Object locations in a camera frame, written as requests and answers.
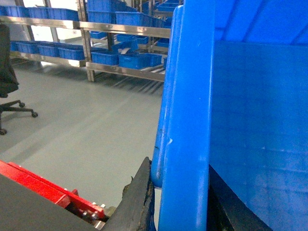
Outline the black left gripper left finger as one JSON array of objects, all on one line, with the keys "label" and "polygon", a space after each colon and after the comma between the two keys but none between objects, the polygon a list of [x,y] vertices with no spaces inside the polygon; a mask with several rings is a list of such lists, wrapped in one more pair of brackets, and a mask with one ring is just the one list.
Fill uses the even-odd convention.
[{"label": "black left gripper left finger", "polygon": [[150,177],[151,160],[146,157],[122,193],[122,201],[103,231],[154,231],[155,192]]}]

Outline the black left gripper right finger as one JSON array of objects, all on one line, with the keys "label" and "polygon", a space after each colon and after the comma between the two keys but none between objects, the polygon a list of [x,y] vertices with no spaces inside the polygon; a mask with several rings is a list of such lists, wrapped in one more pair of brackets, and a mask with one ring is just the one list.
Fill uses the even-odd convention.
[{"label": "black left gripper right finger", "polygon": [[207,230],[271,230],[264,221],[262,221],[241,201],[236,193],[211,166],[209,167]]}]

